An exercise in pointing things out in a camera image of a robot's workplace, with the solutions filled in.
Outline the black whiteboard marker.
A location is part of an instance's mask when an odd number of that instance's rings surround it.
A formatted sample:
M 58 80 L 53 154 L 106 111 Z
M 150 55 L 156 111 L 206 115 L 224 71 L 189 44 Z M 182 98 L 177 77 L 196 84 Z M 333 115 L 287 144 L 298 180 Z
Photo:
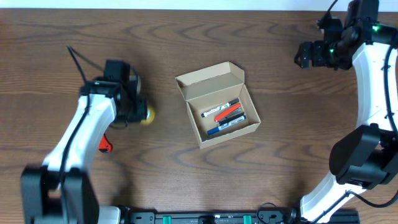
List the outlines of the black whiteboard marker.
M 222 111 L 222 110 L 224 110 L 226 108 L 229 108 L 229 107 L 231 107 L 232 105 L 234 105 L 234 104 L 236 104 L 238 102 L 239 102 L 239 99 L 236 98 L 236 99 L 233 99 L 233 100 L 231 100 L 231 101 L 229 101 L 227 103 L 223 103 L 222 105 L 216 106 L 215 108 L 212 108 L 212 109 L 210 109 L 210 110 L 208 110 L 206 112 L 203 112 L 201 114 L 201 117 L 205 118 L 205 117 L 207 117 L 207 116 L 209 116 L 209 115 L 211 115 L 211 114 L 213 114 L 215 112 Z

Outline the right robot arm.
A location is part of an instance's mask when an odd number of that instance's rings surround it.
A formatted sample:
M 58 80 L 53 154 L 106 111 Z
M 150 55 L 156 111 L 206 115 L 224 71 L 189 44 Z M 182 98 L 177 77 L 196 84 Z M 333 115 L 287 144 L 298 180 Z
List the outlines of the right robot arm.
M 284 223 L 357 223 L 343 205 L 397 175 L 397 29 L 379 22 L 378 9 L 378 0 L 354 0 L 344 21 L 326 12 L 317 22 L 323 39 L 298 48 L 301 68 L 355 71 L 358 116 L 333 146 L 327 175 L 284 213 Z

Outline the blue whiteboard marker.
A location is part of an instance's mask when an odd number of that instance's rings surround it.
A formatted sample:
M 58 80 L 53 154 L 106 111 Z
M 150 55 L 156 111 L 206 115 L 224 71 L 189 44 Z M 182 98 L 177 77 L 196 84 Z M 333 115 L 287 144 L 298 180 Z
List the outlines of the blue whiteboard marker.
M 208 130 L 208 131 L 207 131 L 207 134 L 208 134 L 208 135 L 215 134 L 215 133 L 220 132 L 220 131 L 222 131 L 222 130 L 224 130 L 224 129 L 226 129 L 226 128 L 229 128 L 229 127 L 231 127 L 231 126 L 234 126 L 235 124 L 238 124 L 238 123 L 240 123 L 240 122 L 242 122 L 242 121 L 244 121 L 244 120 L 246 120 L 246 116 L 245 116 L 245 115 L 241 115 L 241 116 L 239 116 L 239 117 L 233 119 L 232 121 L 228 121 L 228 122 L 225 123 L 225 124 L 219 125 L 219 126 L 213 128 L 213 129 L 211 129 L 211 130 Z

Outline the red black stapler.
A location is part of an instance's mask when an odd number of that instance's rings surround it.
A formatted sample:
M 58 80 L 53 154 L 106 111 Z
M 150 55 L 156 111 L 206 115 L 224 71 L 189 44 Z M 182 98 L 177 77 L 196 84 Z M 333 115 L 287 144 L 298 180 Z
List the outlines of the red black stapler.
M 217 123 L 218 125 L 221 125 L 231 120 L 233 117 L 242 113 L 243 109 L 241 103 L 235 103 L 229 108 L 226 108 L 220 114 L 216 115 L 214 118 L 214 122 Z

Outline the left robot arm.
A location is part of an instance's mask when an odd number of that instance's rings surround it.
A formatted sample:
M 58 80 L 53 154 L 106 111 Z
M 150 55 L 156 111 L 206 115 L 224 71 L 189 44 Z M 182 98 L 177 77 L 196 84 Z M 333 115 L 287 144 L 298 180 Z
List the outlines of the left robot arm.
M 122 60 L 107 60 L 103 76 L 85 81 L 61 140 L 41 166 L 22 172 L 26 223 L 129 223 L 126 207 L 99 205 L 89 174 L 95 154 L 112 151 L 104 135 L 111 124 L 153 122 L 140 88 L 139 75 Z

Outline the yellow tape roll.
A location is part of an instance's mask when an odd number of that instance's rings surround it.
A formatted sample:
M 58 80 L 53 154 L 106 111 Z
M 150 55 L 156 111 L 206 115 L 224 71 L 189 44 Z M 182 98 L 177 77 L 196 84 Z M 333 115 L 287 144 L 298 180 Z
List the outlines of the yellow tape roll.
M 150 125 L 155 118 L 155 109 L 152 105 L 147 106 L 147 117 L 143 119 L 140 124 L 141 125 Z

